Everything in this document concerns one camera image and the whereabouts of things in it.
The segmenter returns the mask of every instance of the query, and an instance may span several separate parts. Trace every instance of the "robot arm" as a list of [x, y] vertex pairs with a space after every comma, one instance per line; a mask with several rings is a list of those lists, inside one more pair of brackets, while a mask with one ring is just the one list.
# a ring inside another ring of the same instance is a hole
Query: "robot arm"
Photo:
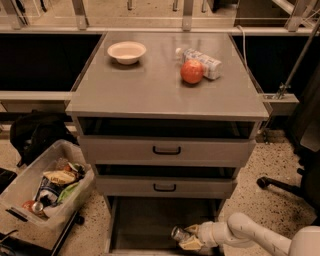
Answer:
[[200, 250], [223, 244], [249, 247], [255, 242], [274, 256], [309, 256], [320, 252], [320, 227], [304, 228], [291, 241], [260, 226], [243, 213], [234, 213], [227, 222], [204, 222], [190, 226], [185, 231], [180, 230], [180, 235], [175, 228], [172, 237], [185, 250]]

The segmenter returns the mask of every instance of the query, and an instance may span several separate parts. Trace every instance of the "white bowl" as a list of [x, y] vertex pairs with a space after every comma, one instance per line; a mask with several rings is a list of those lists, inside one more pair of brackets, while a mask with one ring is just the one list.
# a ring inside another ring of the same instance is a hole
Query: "white bowl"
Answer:
[[130, 41], [116, 43], [108, 48], [108, 54], [123, 65], [136, 63], [146, 51], [143, 44]]

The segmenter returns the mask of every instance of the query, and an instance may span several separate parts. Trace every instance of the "open drawer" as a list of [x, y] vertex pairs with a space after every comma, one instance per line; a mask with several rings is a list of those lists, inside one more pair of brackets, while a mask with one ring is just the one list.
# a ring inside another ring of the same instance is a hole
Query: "open drawer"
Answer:
[[[171, 231], [214, 221], [215, 208], [216, 200], [209, 199], [116, 197], [106, 255], [199, 255], [180, 249]], [[220, 255], [219, 249], [203, 255]]]
[[83, 135], [249, 139], [255, 123], [192, 119], [78, 117]]
[[95, 164], [243, 167], [255, 140], [155, 137], [80, 137], [86, 160]]
[[96, 165], [96, 187], [110, 196], [230, 198], [236, 168]]

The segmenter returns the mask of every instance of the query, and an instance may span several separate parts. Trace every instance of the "drawer handle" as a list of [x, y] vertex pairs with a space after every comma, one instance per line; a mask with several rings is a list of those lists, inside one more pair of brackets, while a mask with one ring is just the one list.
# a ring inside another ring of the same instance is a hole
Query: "drawer handle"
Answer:
[[174, 192], [177, 189], [176, 184], [168, 185], [167, 186], [168, 188], [159, 188], [159, 187], [160, 187], [160, 185], [158, 185], [158, 187], [157, 187], [157, 184], [153, 184], [153, 189], [154, 189], [154, 191], [157, 191], [157, 192]]
[[178, 147], [174, 151], [173, 150], [163, 151], [163, 150], [157, 149], [156, 146], [153, 146], [152, 151], [153, 151], [153, 153], [155, 153], [157, 155], [179, 155], [181, 153], [181, 147]]

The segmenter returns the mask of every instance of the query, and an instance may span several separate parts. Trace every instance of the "metal pole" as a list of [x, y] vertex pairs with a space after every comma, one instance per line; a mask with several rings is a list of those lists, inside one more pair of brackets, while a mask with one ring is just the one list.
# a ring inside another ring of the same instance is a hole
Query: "metal pole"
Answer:
[[127, 8], [128, 8], [129, 11], [132, 10], [132, 0], [128, 0], [128, 2], [127, 2]]
[[172, 8], [172, 10], [173, 10], [174, 12], [178, 11], [178, 0], [174, 0], [174, 1], [173, 1], [173, 8]]
[[306, 22], [302, 22], [312, 11], [318, 0], [297, 0], [294, 9], [288, 19], [285, 28], [289, 32], [295, 32], [299, 28], [300, 24], [303, 23], [305, 26]]
[[292, 81], [292, 78], [294, 77], [295, 73], [297, 72], [299, 66], [300, 66], [300, 63], [301, 61], [303, 60], [304, 56], [306, 55], [306, 52], [308, 51], [309, 49], [309, 46], [315, 36], [315, 34], [317, 33], [317, 31], [319, 30], [319, 27], [320, 27], [320, 18], [318, 18], [318, 21], [316, 23], [316, 25], [314, 26], [309, 38], [308, 38], [308, 41], [306, 42], [306, 44], [304, 45], [303, 49], [302, 49], [302, 52], [300, 53], [299, 55], [299, 58], [297, 59], [287, 81], [285, 84], [281, 84], [280, 85], [280, 88], [278, 90], [278, 92], [276, 93], [276, 95], [274, 96], [274, 99], [281, 99], [286, 91], [287, 88], [290, 88], [290, 83]]
[[184, 0], [182, 29], [191, 30], [193, 12], [193, 0]]
[[29, 23], [26, 17], [19, 14], [15, 4], [11, 0], [2, 0], [2, 5], [8, 15], [9, 23], [13, 29], [21, 29]]
[[72, 4], [76, 14], [78, 28], [81, 30], [87, 29], [89, 22], [82, 0], [72, 0]]
[[207, 0], [202, 1], [202, 12], [207, 12]]

